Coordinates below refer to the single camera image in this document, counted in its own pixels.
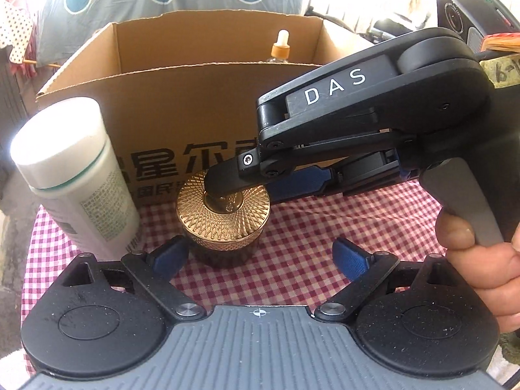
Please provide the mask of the person's right hand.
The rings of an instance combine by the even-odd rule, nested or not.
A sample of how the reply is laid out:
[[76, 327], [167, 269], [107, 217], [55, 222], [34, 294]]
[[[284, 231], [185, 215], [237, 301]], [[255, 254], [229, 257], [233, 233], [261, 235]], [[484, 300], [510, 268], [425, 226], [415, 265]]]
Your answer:
[[473, 228], [443, 209], [435, 224], [439, 244], [458, 273], [497, 319], [500, 331], [519, 329], [519, 231], [512, 241], [491, 247], [475, 243]]

